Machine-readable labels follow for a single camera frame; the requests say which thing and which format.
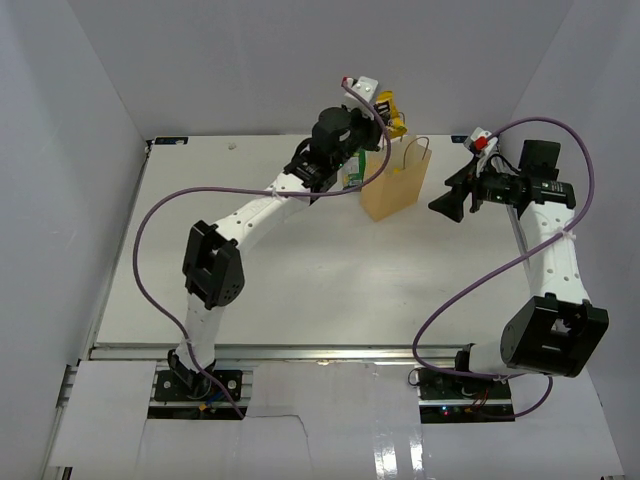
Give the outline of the yellow snack packet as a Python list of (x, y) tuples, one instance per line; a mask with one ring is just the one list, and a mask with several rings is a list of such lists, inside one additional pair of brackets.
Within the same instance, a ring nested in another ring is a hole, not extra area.
[(406, 118), (398, 110), (391, 90), (382, 91), (377, 96), (374, 107), (382, 118), (391, 139), (403, 137), (407, 134)]

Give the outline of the green snack packet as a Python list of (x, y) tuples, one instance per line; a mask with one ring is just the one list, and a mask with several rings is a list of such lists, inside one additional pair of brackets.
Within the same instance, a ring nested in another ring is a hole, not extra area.
[(342, 167), (341, 178), (344, 190), (360, 189), (366, 170), (366, 152), (359, 149)]

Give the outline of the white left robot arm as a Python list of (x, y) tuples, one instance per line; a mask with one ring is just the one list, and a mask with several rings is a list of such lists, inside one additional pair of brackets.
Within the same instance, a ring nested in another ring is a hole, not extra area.
[(200, 220), (191, 227), (182, 267), (188, 337), (168, 355), (177, 387), (188, 398), (202, 398), (210, 390), (215, 339), (226, 306), (244, 288), (243, 259), (248, 251), (286, 218), (330, 191), (340, 168), (359, 150), (377, 150), (387, 134), (376, 111), (327, 108), (310, 137), (256, 199), (212, 224)]

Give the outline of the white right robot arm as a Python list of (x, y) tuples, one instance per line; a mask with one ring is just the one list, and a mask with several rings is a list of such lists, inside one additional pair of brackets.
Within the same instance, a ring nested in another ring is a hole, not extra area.
[(504, 205), (520, 252), (532, 254), (523, 262), (530, 297), (499, 339), (457, 353), (452, 388), (472, 399), (486, 389), (487, 375), (576, 377), (608, 329), (609, 316), (592, 304), (582, 283), (569, 227), (576, 217), (574, 189), (559, 181), (556, 167), (561, 146), (527, 140), (516, 167), (484, 130), (465, 146), (472, 160), (446, 180), (449, 192), (429, 207), (459, 222), (466, 200), (472, 212), (485, 203)]

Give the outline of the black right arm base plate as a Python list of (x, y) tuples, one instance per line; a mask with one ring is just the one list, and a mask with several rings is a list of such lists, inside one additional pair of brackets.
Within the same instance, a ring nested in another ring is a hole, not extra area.
[(408, 374), (410, 386), (418, 389), (421, 400), (510, 400), (507, 383), (437, 373), (426, 368), (414, 368)]

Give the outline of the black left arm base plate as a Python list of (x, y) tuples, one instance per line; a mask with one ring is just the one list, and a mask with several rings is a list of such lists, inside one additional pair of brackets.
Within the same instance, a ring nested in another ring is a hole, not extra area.
[[(227, 389), (234, 401), (241, 399), (243, 383), (241, 370), (215, 370), (212, 376)], [(153, 393), (153, 399), (157, 402), (207, 401), (212, 397), (226, 400), (220, 388), (207, 378), (198, 380), (196, 386), (190, 389), (170, 370), (160, 371), (157, 375)]]

